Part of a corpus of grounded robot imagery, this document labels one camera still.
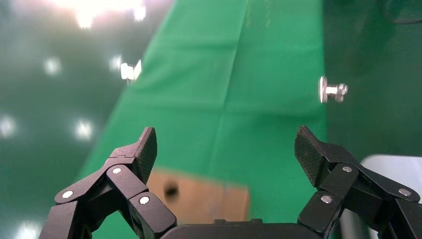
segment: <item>green cloth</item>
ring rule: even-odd
[[[80,177],[156,128],[156,165],[247,185],[250,218],[296,222],[314,189],[300,125],[325,140],[320,0],[178,0]],[[119,214],[95,237],[135,238]]]

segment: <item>green table surface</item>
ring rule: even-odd
[[[321,1],[178,0],[79,178],[143,128],[156,166],[247,185],[250,218],[295,222],[314,189],[294,157],[300,125],[326,138]],[[97,238],[135,238],[119,214]]]

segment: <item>screw head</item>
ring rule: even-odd
[[[62,195],[62,198],[69,198],[73,194],[73,191],[67,191]]]
[[[115,169],[113,169],[113,173],[114,174],[117,174],[117,173],[119,173],[121,171],[121,168],[115,168]]]
[[[139,199],[140,204],[147,204],[149,202],[149,197],[143,196],[141,199]]]
[[[343,170],[350,173],[352,171],[352,169],[350,167],[344,166]]]
[[[401,188],[399,189],[399,193],[405,195],[405,196],[410,196],[410,194],[412,194],[411,192],[409,192],[408,190]]]
[[[332,198],[330,196],[322,196],[321,197],[321,201],[325,202],[325,203],[331,203],[332,202]]]
[[[327,102],[327,93],[325,89],[327,88],[327,77],[321,76],[318,82],[318,97],[320,103]]]

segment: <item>hole in wooden block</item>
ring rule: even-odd
[[[164,198],[171,203],[179,198],[179,186],[176,182],[170,181],[164,187]]]

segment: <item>bolt head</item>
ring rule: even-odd
[[[325,203],[331,203],[332,202],[332,198],[330,196],[322,196],[321,197],[321,201],[325,202]]]

